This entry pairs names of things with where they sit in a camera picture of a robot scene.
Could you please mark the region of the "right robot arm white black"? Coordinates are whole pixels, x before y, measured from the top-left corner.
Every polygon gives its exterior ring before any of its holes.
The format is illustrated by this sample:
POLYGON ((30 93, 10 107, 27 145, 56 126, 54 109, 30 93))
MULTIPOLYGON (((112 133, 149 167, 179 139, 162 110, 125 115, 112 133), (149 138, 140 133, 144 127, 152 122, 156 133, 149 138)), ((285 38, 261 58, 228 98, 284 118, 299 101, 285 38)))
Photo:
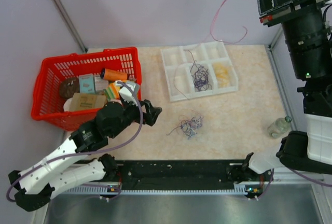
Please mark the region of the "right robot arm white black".
POLYGON ((242 174, 260 174, 286 167, 292 171, 331 173, 331 26, 326 19, 330 0, 257 0, 263 25, 282 26, 295 77, 305 82, 307 130, 291 131, 272 149, 249 153, 242 174))

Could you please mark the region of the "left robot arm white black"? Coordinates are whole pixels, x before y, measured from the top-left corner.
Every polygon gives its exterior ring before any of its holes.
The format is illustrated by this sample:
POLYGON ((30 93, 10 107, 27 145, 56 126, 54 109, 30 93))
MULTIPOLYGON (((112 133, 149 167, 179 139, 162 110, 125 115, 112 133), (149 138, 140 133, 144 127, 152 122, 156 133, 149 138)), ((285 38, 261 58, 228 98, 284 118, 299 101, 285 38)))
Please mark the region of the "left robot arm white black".
POLYGON ((8 201, 32 212, 76 186, 115 179, 118 165, 103 147, 134 122, 153 126, 161 112, 149 100, 107 103, 37 164, 9 173, 10 188, 17 192, 13 198, 7 195, 8 201))

